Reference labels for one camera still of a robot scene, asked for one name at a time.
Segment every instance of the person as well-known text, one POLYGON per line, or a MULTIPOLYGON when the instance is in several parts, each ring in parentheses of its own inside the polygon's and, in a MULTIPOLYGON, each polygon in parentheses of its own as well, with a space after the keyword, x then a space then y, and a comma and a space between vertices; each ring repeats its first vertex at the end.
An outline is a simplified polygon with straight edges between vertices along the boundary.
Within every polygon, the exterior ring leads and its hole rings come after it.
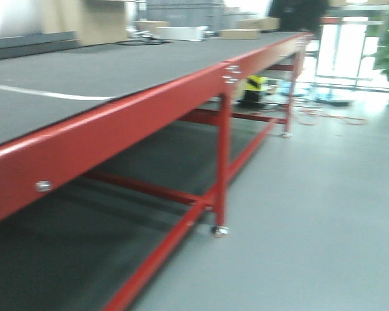
POLYGON ((328 8, 328 0, 273 0, 268 15, 280 19, 279 31, 310 30, 319 40, 320 19, 328 8))

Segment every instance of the black cable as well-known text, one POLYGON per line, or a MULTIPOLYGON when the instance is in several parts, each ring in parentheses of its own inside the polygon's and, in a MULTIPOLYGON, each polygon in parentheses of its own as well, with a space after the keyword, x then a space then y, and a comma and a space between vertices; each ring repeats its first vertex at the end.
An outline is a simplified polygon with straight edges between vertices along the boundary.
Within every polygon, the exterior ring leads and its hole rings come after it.
POLYGON ((171 41, 166 41, 163 39, 150 39, 150 40, 142 40, 142 39, 132 39, 126 41, 120 41, 116 44, 118 45, 161 45, 165 43, 171 43, 171 41))

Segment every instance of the conveyor table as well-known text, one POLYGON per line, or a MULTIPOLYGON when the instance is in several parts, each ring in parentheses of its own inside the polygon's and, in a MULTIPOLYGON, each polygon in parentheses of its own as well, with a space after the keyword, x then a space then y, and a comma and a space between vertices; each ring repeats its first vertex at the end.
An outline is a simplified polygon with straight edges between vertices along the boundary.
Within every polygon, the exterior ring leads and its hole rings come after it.
POLYGON ((99 45, 0 61, 0 221, 68 181, 85 176, 190 205, 190 209, 120 288, 105 310, 122 310, 206 209, 226 234, 229 180, 283 118, 232 113, 236 80, 262 69, 300 71, 308 33, 268 33, 260 40, 209 39, 164 45, 99 45), (295 54, 293 66, 276 65, 295 54), (211 97, 220 110, 199 109, 211 97), (232 117, 268 122, 230 163, 232 117), (175 120, 219 127, 217 180, 189 194, 92 170, 175 120))

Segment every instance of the gray conveyor belt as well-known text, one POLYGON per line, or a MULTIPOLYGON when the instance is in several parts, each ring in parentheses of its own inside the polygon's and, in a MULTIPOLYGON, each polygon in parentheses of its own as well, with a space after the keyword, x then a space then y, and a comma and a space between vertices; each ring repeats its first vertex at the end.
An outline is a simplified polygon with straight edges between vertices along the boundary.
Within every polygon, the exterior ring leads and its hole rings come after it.
MULTIPOLYGON (((174 41, 164 45, 97 45, 0 60, 0 86, 121 98, 170 82, 296 33, 260 40, 174 41)), ((0 89, 0 144, 99 106, 108 99, 69 100, 0 89)))

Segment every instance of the yellow black warning tape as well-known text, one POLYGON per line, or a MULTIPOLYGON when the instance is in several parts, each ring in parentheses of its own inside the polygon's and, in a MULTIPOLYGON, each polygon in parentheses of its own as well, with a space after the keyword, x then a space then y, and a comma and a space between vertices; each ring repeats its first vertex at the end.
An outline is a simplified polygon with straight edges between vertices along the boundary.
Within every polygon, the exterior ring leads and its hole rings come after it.
POLYGON ((252 75, 246 79, 245 91, 264 91, 264 83, 266 81, 265 76, 252 75))

